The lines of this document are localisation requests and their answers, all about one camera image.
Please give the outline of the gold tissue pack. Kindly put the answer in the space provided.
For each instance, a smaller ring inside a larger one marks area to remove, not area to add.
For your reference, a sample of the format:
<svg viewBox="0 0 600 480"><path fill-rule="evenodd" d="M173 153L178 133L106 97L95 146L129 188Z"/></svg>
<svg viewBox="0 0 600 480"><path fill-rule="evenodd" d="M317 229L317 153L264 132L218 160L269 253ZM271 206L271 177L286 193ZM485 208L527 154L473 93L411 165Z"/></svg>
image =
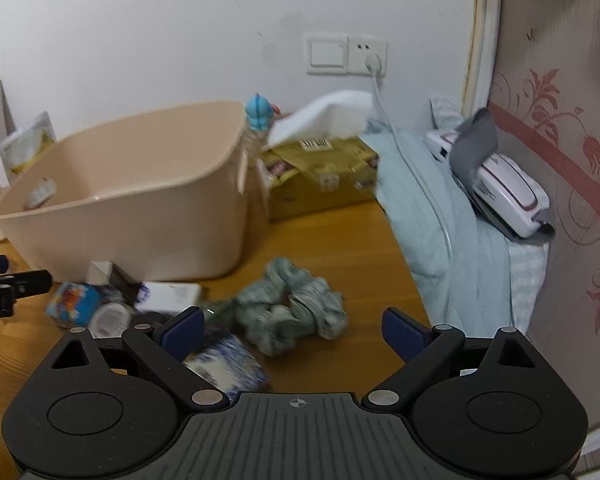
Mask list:
<svg viewBox="0 0 600 480"><path fill-rule="evenodd" d="M370 92L341 90L274 122L256 159L268 220L375 198L379 155L361 139L373 107Z"/></svg>

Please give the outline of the round silver tin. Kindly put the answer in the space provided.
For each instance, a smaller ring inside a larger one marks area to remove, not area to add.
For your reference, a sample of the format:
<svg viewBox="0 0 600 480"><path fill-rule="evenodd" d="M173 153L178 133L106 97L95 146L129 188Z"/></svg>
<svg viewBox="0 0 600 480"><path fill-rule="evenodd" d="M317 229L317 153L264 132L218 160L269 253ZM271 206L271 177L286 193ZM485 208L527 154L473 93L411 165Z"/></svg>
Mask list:
<svg viewBox="0 0 600 480"><path fill-rule="evenodd" d="M118 338L130 326L132 316L132 310L124 304L103 304L91 317L88 330L95 339Z"/></svg>

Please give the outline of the blue white patterned tissue pack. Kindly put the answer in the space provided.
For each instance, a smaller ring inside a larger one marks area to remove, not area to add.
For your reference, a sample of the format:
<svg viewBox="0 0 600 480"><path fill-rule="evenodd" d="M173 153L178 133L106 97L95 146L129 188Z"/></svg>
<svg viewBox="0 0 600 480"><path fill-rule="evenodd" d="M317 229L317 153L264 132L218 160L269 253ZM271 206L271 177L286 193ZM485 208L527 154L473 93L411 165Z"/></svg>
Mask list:
<svg viewBox="0 0 600 480"><path fill-rule="evenodd" d="M236 336L226 336L204 351L190 354L183 364L232 402L241 392L258 392L268 386L268 375Z"/></svg>

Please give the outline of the black card gold characters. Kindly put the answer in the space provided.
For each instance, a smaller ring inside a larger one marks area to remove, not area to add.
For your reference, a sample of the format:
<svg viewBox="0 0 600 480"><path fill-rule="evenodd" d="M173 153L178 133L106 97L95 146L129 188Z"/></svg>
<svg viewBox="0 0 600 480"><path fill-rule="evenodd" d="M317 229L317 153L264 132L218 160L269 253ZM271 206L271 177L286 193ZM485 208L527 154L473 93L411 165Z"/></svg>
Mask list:
<svg viewBox="0 0 600 480"><path fill-rule="evenodd" d="M148 324L153 330L163 326L171 319L171 315L166 315L161 312L140 312L134 316L133 325Z"/></svg>

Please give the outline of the light blue bed quilt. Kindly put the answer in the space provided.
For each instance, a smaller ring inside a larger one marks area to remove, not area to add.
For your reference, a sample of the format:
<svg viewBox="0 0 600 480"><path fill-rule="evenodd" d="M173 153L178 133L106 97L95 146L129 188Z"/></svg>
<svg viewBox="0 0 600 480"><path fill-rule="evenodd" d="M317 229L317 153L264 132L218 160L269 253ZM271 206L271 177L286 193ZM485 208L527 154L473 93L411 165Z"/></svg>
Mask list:
<svg viewBox="0 0 600 480"><path fill-rule="evenodd" d="M361 138L379 155L375 195L429 322L471 337L528 332L550 246L509 240L477 216L419 134L372 119Z"/></svg>

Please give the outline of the small open blue carton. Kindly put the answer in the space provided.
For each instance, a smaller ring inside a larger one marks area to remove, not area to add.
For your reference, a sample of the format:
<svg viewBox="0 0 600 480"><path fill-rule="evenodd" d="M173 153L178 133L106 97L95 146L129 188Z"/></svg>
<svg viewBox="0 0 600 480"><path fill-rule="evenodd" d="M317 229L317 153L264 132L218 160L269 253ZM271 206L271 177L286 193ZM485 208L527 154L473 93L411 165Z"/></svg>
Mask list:
<svg viewBox="0 0 600 480"><path fill-rule="evenodd" d="M87 284L96 287L110 301L135 304L140 282L109 260L91 261L87 266Z"/></svg>

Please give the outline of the green bag of dried herbs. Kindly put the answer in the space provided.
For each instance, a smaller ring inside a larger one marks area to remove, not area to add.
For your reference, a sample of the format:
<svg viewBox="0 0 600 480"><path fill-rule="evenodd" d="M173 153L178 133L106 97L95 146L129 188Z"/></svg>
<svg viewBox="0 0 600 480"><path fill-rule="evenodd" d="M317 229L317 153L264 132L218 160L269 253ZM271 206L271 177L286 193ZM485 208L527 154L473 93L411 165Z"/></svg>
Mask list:
<svg viewBox="0 0 600 480"><path fill-rule="evenodd" d="M204 334L229 334L236 323L236 308L235 299L204 300L200 304L200 310L204 314Z"/></svg>

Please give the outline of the white grey plush toy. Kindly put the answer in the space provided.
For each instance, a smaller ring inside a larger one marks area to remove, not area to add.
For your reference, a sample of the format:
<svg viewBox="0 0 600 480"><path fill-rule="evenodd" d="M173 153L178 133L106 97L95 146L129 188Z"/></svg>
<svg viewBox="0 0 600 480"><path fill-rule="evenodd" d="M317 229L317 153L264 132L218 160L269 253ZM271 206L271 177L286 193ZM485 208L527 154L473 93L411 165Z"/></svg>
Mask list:
<svg viewBox="0 0 600 480"><path fill-rule="evenodd" d="M53 179L43 178L29 193L24 203L25 210L40 208L49 202L57 193L57 184Z"/></svg>

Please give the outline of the white wall switch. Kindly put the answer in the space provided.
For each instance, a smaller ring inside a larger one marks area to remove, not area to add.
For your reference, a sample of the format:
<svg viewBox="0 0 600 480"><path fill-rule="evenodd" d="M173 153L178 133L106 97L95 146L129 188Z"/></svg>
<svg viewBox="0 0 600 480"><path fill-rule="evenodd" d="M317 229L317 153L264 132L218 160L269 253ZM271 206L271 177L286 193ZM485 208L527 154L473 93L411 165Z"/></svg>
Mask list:
<svg viewBox="0 0 600 480"><path fill-rule="evenodd" d="M332 32L304 35L304 59L308 75L345 75L348 68L349 38Z"/></svg>

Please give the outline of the green striped cloth bundle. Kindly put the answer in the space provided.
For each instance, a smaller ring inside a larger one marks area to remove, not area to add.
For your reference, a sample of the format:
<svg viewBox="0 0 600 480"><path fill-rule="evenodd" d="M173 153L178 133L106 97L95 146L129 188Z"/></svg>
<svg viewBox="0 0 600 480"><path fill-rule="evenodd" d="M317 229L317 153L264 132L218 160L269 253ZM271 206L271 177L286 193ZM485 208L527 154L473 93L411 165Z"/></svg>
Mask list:
<svg viewBox="0 0 600 480"><path fill-rule="evenodd" d="M271 260L262 278L238 292L230 307L246 339L266 356L290 351L304 337L334 340L348 326L340 292L287 258Z"/></svg>

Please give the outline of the banana snack pouch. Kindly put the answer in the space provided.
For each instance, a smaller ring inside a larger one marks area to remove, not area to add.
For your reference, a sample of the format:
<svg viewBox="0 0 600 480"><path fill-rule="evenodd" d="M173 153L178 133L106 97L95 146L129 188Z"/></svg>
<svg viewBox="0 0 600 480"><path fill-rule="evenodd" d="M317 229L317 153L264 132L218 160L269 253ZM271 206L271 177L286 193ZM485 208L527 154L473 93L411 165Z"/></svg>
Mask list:
<svg viewBox="0 0 600 480"><path fill-rule="evenodd" d="M42 112L0 142L0 156L9 182L35 163L53 144L55 131L50 115Z"/></svg>

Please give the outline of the cream bed headboard frame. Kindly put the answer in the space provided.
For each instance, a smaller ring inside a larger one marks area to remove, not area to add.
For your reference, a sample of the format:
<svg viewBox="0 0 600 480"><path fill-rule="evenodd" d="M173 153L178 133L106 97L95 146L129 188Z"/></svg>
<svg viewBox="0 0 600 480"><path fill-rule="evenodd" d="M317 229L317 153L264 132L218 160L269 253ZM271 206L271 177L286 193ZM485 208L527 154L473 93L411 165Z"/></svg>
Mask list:
<svg viewBox="0 0 600 480"><path fill-rule="evenodd" d="M501 0L474 0L474 21L462 102L465 117L488 104L498 50L500 17Z"/></svg>

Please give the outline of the white flat box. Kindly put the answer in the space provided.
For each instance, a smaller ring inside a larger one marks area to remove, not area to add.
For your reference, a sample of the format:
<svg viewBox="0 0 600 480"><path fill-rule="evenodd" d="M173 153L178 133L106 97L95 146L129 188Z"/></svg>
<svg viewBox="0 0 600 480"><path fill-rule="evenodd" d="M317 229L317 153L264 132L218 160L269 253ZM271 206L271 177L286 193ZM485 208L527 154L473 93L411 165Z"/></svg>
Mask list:
<svg viewBox="0 0 600 480"><path fill-rule="evenodd" d="M175 316L201 300L202 287L195 283L143 282L134 309Z"/></svg>

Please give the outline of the beige plastic storage bin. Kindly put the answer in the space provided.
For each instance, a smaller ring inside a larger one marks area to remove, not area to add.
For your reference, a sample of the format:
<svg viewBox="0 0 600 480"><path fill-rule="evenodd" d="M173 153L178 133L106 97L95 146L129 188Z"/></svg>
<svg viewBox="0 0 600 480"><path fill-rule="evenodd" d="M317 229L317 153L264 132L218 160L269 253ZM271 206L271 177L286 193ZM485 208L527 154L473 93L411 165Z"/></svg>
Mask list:
<svg viewBox="0 0 600 480"><path fill-rule="evenodd" d="M217 278L242 255L247 222L246 114L201 102L105 122L67 136L0 198L0 228L23 260L83 282L109 260L137 281ZM43 178L45 205L24 203Z"/></svg>

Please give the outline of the white blood pressure monitor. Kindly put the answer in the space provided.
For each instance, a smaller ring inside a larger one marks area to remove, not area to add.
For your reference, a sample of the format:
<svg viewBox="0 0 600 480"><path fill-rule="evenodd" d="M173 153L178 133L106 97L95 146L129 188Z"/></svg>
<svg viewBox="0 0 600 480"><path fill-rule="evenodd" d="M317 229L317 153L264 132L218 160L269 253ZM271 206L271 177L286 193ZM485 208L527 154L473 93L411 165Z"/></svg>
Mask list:
<svg viewBox="0 0 600 480"><path fill-rule="evenodd" d="M460 131L426 134L425 144L443 162L474 207L506 237L543 244L554 235L546 194L535 191L530 178L498 154L494 125L472 125Z"/></svg>

